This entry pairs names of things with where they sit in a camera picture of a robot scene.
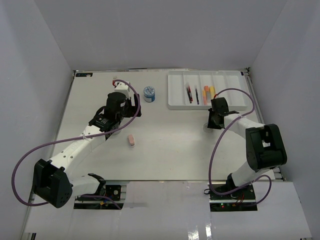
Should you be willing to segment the large clear tape roll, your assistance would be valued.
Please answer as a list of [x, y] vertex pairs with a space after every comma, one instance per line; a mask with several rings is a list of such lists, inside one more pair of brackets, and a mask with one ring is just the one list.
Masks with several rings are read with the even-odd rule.
[[121, 131], [122, 131], [122, 130], [119, 129], [119, 128], [113, 129], [113, 130], [110, 132], [110, 135], [111, 135], [111, 136], [118, 135]]

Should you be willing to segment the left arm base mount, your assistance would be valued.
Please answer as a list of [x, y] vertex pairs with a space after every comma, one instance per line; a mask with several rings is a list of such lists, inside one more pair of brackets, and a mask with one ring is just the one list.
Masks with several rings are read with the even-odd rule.
[[124, 206], [128, 181], [106, 180], [89, 173], [72, 182], [73, 208], [76, 210], [121, 210]]

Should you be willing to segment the pink correction tape dispenser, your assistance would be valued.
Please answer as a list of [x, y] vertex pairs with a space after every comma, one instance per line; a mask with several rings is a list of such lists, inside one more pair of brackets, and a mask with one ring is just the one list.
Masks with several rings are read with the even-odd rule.
[[134, 136], [132, 134], [128, 135], [127, 137], [128, 139], [128, 143], [131, 147], [134, 147], [135, 146], [135, 139], [134, 139]]

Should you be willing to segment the small clear tape roll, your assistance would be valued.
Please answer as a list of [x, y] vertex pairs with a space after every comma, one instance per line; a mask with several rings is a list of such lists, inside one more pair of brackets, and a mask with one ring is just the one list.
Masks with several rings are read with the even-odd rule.
[[213, 132], [213, 129], [209, 128], [209, 127], [208, 127], [208, 124], [205, 123], [205, 124], [203, 125], [203, 131], [206, 132], [206, 133], [212, 133], [212, 132]]

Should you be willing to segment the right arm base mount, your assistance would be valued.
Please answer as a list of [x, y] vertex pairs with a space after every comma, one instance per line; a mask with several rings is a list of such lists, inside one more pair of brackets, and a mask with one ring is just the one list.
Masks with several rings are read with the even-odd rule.
[[258, 210], [252, 185], [228, 195], [217, 195], [209, 187], [203, 193], [209, 197], [211, 212], [255, 212]]

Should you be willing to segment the white divided organizer tray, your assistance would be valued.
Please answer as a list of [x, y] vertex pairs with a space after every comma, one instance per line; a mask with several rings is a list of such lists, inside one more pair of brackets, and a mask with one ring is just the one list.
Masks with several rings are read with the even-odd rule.
[[226, 99], [230, 110], [244, 111], [250, 106], [245, 76], [240, 71], [175, 70], [167, 75], [170, 110], [207, 110], [215, 94]]

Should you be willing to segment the blue gel pen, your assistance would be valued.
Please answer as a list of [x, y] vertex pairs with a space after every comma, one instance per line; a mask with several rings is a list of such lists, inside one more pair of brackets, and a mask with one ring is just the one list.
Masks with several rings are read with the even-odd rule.
[[200, 99], [199, 99], [199, 91], [198, 91], [198, 88], [197, 88], [197, 86], [196, 86], [196, 85], [194, 86], [194, 88], [195, 88], [196, 103], [197, 103], [197, 105], [200, 105]]

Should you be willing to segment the orange capped pink highlighter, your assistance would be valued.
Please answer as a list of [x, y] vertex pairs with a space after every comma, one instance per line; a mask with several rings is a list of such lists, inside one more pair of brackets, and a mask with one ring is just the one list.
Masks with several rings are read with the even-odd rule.
[[208, 95], [207, 95], [207, 91], [202, 90], [202, 98], [203, 98], [203, 104], [204, 104], [205, 106], [207, 106], [207, 105], [208, 105], [208, 102], [209, 102], [209, 100], [208, 100]]

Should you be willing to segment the red gel pen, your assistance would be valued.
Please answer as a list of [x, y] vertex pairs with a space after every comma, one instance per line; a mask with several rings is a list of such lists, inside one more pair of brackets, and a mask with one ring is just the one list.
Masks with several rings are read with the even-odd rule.
[[187, 92], [189, 103], [191, 104], [193, 102], [193, 97], [192, 97], [192, 92], [189, 85], [186, 86], [186, 92]]

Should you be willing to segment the blue jar with label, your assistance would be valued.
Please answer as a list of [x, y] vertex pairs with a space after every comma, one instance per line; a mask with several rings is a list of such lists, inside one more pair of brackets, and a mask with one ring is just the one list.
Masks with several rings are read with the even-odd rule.
[[152, 86], [146, 86], [143, 89], [143, 98], [146, 102], [152, 103], [156, 99], [156, 91], [155, 88]]

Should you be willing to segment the yellow highlighter in tray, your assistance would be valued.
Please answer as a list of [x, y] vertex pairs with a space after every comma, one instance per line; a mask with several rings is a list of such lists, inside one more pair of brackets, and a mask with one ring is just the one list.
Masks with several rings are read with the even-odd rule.
[[216, 95], [215, 87], [214, 86], [209, 86], [209, 88], [210, 88], [211, 100], [213, 100], [215, 98], [215, 95]]

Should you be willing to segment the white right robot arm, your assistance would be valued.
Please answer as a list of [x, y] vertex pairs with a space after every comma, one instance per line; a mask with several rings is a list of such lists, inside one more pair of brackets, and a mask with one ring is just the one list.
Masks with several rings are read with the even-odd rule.
[[236, 200], [243, 195], [244, 187], [269, 170], [287, 163], [288, 157], [279, 127], [276, 124], [254, 122], [237, 111], [230, 111], [224, 97], [211, 100], [207, 127], [223, 130], [217, 143], [220, 143], [227, 131], [245, 140], [246, 161], [227, 176], [224, 185], [217, 188], [209, 186], [216, 195], [227, 195]]

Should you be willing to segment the orange marker pen body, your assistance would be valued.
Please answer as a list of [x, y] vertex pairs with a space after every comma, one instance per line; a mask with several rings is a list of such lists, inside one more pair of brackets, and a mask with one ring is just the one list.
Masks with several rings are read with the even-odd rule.
[[208, 101], [211, 100], [211, 92], [210, 92], [210, 87], [208, 85], [204, 86], [204, 90], [207, 91], [207, 95], [208, 95]]

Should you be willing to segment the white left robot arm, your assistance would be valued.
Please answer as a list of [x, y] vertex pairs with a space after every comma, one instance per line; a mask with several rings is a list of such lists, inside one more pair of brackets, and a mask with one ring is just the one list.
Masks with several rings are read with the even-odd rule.
[[77, 166], [98, 146], [103, 144], [119, 128], [124, 118], [141, 116], [137, 97], [127, 93], [108, 94], [106, 105], [98, 109], [93, 119], [64, 150], [49, 160], [40, 159], [34, 166], [33, 192], [56, 208], [64, 206], [71, 197], [90, 195], [99, 200], [105, 196], [106, 180], [88, 173], [71, 178]]

